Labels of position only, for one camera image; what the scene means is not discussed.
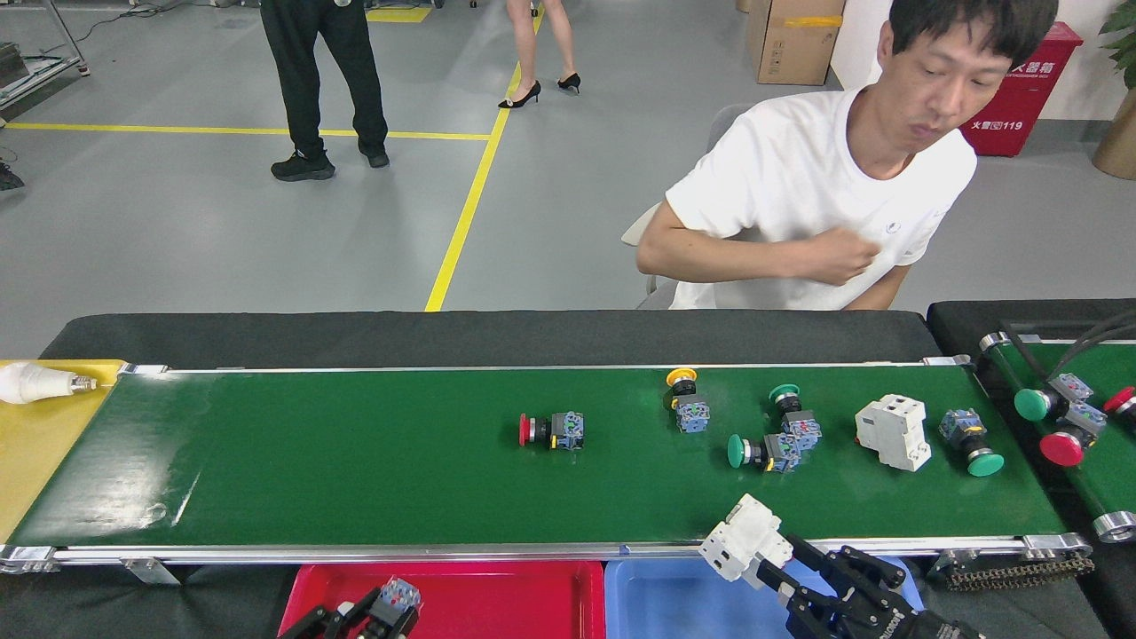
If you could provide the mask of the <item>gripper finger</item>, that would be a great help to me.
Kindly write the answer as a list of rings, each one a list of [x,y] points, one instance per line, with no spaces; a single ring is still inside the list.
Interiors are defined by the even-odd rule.
[[[381,623],[371,615],[377,598],[377,592],[369,592],[357,603],[341,603],[335,611],[317,605],[292,626],[284,628],[279,638],[382,638]]]
[[[351,632],[351,638],[409,638],[421,615],[406,613],[398,619],[368,615],[366,621]]]

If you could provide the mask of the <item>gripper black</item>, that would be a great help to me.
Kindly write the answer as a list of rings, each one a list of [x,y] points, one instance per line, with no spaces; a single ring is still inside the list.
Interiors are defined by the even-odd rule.
[[[777,590],[788,609],[793,638],[985,638],[977,628],[950,621],[930,609],[916,611],[901,598],[907,573],[872,555],[843,545],[824,553],[788,534],[794,557],[820,574],[840,599],[801,586],[771,562],[761,561],[755,578]]]

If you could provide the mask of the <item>person's right hand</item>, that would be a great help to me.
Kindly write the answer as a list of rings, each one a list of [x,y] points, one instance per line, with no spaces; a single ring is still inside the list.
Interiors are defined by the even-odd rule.
[[[800,241],[790,260],[793,279],[844,287],[872,266],[882,246],[849,229],[832,229]]]

